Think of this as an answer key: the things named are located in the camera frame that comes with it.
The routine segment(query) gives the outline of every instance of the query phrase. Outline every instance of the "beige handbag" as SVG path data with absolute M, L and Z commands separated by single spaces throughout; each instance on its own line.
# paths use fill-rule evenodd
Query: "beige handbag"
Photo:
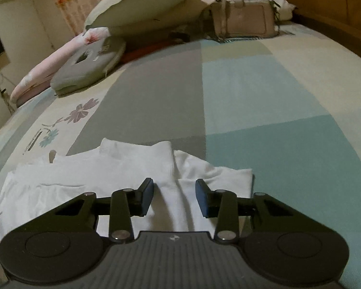
M 216 0 L 211 4 L 215 34 L 219 39 L 232 37 L 269 38 L 278 34 L 274 1 Z

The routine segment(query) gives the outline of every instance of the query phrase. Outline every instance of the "white pillow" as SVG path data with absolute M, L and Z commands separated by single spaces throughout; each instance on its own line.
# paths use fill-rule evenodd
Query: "white pillow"
M 149 20 L 183 0 L 101 0 L 88 15 L 86 29 L 121 27 Z
M 110 27 L 110 33 L 116 36 L 136 36 L 146 32 L 176 27 L 195 22 L 209 5 L 201 0 L 184 0 L 165 13 L 153 19 L 140 21 L 123 27 Z

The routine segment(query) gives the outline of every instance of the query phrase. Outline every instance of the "red object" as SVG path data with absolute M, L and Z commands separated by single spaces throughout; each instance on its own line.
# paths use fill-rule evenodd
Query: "red object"
M 161 50 L 163 48 L 166 48 L 168 46 L 176 45 L 174 41 L 171 40 L 165 40 L 158 43 L 154 43 L 153 45 L 145 46 L 140 49 L 133 50 L 131 52 L 124 53 L 122 58 L 120 59 L 120 63 L 128 63 L 131 61 L 134 61 L 135 59 L 139 59 L 141 57 L 144 57 L 147 54 L 150 54 L 152 52 Z

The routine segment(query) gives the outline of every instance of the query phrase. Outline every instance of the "blue flower print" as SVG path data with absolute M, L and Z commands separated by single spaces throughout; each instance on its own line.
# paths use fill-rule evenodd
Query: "blue flower print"
M 55 137 L 59 135 L 58 131 L 58 129 L 50 130 L 50 132 L 43 138 L 43 140 L 41 140 L 39 145 L 41 147 L 46 147 L 49 145 L 55 139 Z

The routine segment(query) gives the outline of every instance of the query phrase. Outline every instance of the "bed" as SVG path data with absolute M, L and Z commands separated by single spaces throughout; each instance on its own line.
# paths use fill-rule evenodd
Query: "bed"
M 361 58 L 325 35 L 289 22 L 272 39 L 168 47 L 65 97 L 49 88 L 0 130 L 0 191 L 17 164 L 103 138 L 252 168 L 254 192 L 346 239 L 341 283 L 361 288 Z

